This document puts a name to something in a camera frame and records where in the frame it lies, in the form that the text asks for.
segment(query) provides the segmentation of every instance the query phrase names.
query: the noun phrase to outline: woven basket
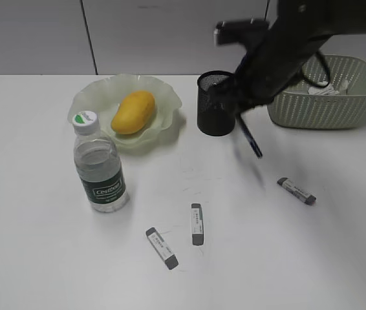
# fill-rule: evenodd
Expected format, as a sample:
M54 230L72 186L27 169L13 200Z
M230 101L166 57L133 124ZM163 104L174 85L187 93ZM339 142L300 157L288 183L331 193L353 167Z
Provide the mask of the woven basket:
M280 93L268 106L271 120L283 127L346 129L356 127L366 116L366 62L348 56L325 56L335 89L349 81L347 95L309 95L304 81ZM305 74L316 83L327 80L315 57L304 65Z

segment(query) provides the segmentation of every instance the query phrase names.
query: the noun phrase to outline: white bottle cap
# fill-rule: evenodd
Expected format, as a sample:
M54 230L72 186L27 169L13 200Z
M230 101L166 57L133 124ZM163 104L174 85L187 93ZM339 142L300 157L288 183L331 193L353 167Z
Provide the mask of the white bottle cap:
M88 136L94 134L100 129L98 116L93 111L82 111L74 115L72 125L76 134Z

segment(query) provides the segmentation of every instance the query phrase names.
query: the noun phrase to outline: black mesh pen holder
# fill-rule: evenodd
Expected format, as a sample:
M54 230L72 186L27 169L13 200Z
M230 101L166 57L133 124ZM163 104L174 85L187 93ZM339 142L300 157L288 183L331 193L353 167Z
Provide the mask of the black mesh pen holder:
M197 97L197 127L209 136L224 136L235 126L235 116L229 115L221 103L212 100L207 93L211 86L230 77L226 71L209 71L197 80L199 93Z

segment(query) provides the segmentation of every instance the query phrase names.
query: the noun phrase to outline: water bottle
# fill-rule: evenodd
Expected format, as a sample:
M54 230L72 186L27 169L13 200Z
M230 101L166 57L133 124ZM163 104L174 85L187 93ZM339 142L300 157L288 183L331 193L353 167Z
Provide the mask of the water bottle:
M115 144L101 131L94 112L76 114L72 124L77 135L74 162L91 206L100 212L121 209L128 194Z

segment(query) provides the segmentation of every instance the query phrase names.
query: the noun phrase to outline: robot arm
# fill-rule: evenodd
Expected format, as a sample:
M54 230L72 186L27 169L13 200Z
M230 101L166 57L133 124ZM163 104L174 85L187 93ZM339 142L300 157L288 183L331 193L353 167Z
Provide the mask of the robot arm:
M267 105L302 80L303 64L336 34L366 34L366 0L279 0L271 29L263 20L219 23L217 44L238 42L246 55L211 95L233 114Z

